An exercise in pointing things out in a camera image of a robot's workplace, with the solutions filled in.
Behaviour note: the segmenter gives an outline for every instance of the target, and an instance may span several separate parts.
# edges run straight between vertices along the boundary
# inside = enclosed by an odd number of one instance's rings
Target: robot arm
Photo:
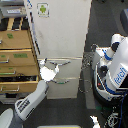
[[[111,64],[111,60],[113,58],[113,55],[115,54],[118,45],[121,43],[121,41],[124,39],[123,36],[120,34],[114,34],[112,36],[111,40],[111,47],[109,47],[106,51],[103,50],[104,56],[100,59],[100,67],[104,70],[104,68],[109,68]]]
[[[44,80],[39,81],[36,90],[22,100],[15,103],[15,110],[18,116],[25,121],[37,105],[45,98],[48,85]]]
[[[36,90],[22,100],[18,100],[15,103],[15,110],[18,116],[25,121],[37,105],[45,98],[48,91],[47,82],[54,79],[59,72],[58,65],[54,70],[45,67],[47,59],[40,62],[40,74],[43,80],[39,81]]]

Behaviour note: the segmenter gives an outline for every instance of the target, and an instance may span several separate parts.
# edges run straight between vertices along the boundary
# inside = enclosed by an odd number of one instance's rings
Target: label
[[[9,70],[13,69],[13,68],[8,68]]]
[[[12,33],[8,33],[7,36],[8,36],[9,39],[12,39],[13,38]]]
[[[125,69],[125,67],[122,64],[120,64],[112,79],[117,88],[121,86],[127,73],[128,71]]]
[[[1,58],[6,58],[6,56],[5,55],[1,55]]]
[[[26,53],[13,54],[14,58],[28,58]]]

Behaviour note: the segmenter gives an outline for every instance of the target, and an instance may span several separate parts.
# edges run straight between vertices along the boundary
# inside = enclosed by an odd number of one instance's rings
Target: floor
[[[119,16],[121,10],[127,6],[128,0],[124,3],[120,0],[105,0],[105,3],[101,0],[92,0],[84,59],[86,57],[91,59],[90,56],[93,56],[92,44],[107,47],[110,46],[114,33],[126,36]],[[92,115],[98,117],[99,124],[103,128],[106,119],[101,114],[101,105],[93,96],[90,66],[85,60],[83,60],[82,68],[77,99],[47,100],[45,98],[24,122],[24,128],[36,128],[43,125],[79,125],[82,128],[92,128],[93,122],[90,118]],[[0,114],[7,108],[14,108],[14,106],[0,104]]]

